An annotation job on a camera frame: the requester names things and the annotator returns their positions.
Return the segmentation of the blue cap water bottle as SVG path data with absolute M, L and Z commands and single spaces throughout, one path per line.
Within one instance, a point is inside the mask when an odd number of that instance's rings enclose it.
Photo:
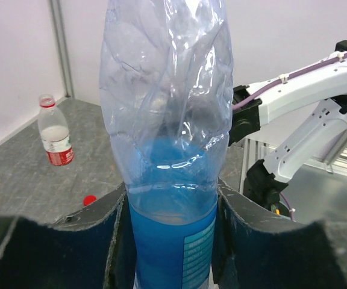
M 127 189 L 136 288 L 208 288 L 232 124 L 223 1 L 109 1 L 99 91 Z

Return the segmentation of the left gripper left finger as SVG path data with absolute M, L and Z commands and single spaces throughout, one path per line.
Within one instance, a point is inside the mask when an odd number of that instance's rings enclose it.
M 126 288 L 125 186 L 53 224 L 0 216 L 0 288 Z

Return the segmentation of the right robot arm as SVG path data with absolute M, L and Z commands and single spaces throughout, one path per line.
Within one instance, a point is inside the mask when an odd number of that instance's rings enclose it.
M 243 194 L 285 217 L 294 209 L 283 197 L 298 169 L 323 145 L 347 130 L 347 40 L 327 58 L 268 81 L 234 89 L 230 142 L 259 131 L 271 121 L 310 104 L 316 109 L 281 145 L 247 171 Z

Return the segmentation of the red bottle cap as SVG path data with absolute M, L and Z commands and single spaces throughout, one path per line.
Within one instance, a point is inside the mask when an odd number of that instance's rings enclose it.
M 96 200 L 97 200 L 96 196 L 88 195 L 83 199 L 83 205 L 88 206 L 88 205 L 92 204 L 93 202 L 95 202 Z

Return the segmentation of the red label water bottle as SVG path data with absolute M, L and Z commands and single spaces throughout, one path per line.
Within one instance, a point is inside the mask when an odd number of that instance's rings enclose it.
M 39 107 L 37 125 L 48 160 L 53 166 L 66 166 L 74 158 L 66 118 L 52 95 L 41 95 Z

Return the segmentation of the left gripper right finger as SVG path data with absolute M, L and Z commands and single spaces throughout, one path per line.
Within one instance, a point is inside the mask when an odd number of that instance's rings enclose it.
M 347 288 L 347 221 L 293 222 L 219 181 L 220 288 Z

